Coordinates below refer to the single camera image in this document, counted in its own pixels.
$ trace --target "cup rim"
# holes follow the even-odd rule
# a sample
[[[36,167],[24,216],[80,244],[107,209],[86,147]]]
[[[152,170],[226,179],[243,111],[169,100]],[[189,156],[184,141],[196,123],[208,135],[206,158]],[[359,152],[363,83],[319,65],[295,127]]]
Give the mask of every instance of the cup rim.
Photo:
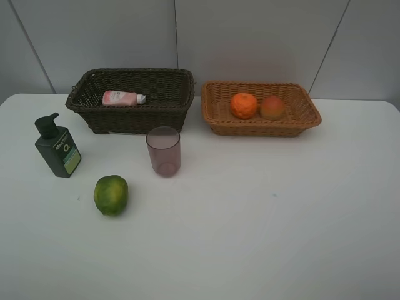
[[[149,142],[148,142],[149,134],[150,134],[153,130],[159,129],[159,128],[169,128],[169,129],[174,130],[174,131],[177,133],[177,141],[176,141],[176,143],[173,144],[171,147],[168,147],[168,148],[156,148],[156,147],[153,147],[152,145],[150,145]],[[152,130],[150,130],[150,131],[146,134],[146,144],[147,144],[147,146],[149,146],[150,148],[153,148],[153,149],[155,149],[155,150],[167,150],[167,149],[171,149],[171,148],[175,147],[176,145],[178,145],[178,143],[179,143],[180,141],[181,141],[181,134],[179,133],[178,130],[176,130],[175,128],[170,127],[170,126],[158,126],[158,127],[153,128]]]

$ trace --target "basket rim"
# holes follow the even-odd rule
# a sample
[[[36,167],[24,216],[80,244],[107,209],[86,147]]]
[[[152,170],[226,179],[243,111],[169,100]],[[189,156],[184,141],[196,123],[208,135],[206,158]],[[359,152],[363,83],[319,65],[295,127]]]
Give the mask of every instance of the basket rim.
[[[315,120],[313,121],[280,121],[280,120],[230,120],[230,121],[221,121],[219,119],[215,119],[208,114],[207,105],[208,105],[208,97],[206,96],[206,91],[209,85],[211,84],[251,84],[251,85],[260,85],[260,86],[291,86],[295,88],[299,88],[301,92],[305,95],[305,99],[307,103],[310,105],[312,111],[316,115]],[[321,124],[322,117],[317,110],[317,107],[314,105],[313,101],[311,100],[309,94],[306,90],[299,84],[293,82],[257,82],[257,81],[207,81],[203,84],[201,90],[201,108],[202,108],[202,115],[204,120],[210,124],[210,126],[218,125],[226,128],[231,127],[265,127],[265,128],[311,128],[316,127]]]
[[[185,74],[189,79],[190,90],[188,95],[188,100],[184,106],[155,106],[155,105],[146,105],[146,106],[103,106],[103,105],[92,105],[85,106],[81,104],[73,103],[73,99],[76,97],[80,89],[83,87],[85,81],[88,77],[92,76],[94,73],[98,72],[108,72],[108,73],[125,73],[125,72],[165,72],[165,73],[181,73]],[[187,111],[193,101],[194,98],[194,78],[191,71],[186,69],[172,69],[172,68],[156,68],[156,67],[136,67],[136,68],[99,68],[99,69],[91,69],[86,71],[82,78],[72,87],[72,91],[69,93],[66,101],[66,107],[76,113],[94,113],[93,109],[96,109],[96,112],[132,112],[132,111],[142,111],[142,112],[155,112],[155,111],[165,111],[165,112],[175,112],[175,113],[184,113]]]

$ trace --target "bottle label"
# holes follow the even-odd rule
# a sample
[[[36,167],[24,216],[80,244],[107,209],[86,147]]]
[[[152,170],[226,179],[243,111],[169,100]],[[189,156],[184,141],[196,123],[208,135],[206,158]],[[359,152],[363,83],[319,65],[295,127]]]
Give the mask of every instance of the bottle label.
[[[110,97],[110,103],[115,103],[121,100],[125,96],[126,92],[116,92],[116,91],[111,91],[109,94]]]
[[[81,156],[71,135],[67,131],[64,132],[53,148],[64,163],[65,170],[71,174],[81,161]]]

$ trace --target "plastic cup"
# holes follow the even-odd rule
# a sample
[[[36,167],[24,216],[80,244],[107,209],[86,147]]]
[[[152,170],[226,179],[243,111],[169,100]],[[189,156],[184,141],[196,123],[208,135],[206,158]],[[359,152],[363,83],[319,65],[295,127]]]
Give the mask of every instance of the plastic cup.
[[[161,126],[146,136],[152,168],[163,177],[174,176],[181,167],[181,136],[174,128]]]

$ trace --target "wicker basket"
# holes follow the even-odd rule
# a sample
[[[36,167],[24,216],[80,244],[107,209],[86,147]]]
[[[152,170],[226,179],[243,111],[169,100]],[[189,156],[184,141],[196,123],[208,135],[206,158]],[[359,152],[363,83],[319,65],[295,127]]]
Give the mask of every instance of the wicker basket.
[[[278,96],[285,103],[284,115],[272,121],[257,112],[251,119],[238,119],[230,108],[237,93],[253,94],[259,104],[265,97]],[[216,134],[226,136],[298,136],[322,121],[308,93],[294,83],[206,82],[202,87],[202,115]]]
[[[147,96],[143,105],[103,106],[108,90]],[[194,96],[193,75],[181,69],[95,69],[72,88],[66,106],[94,133],[147,134],[158,126],[180,131]]]

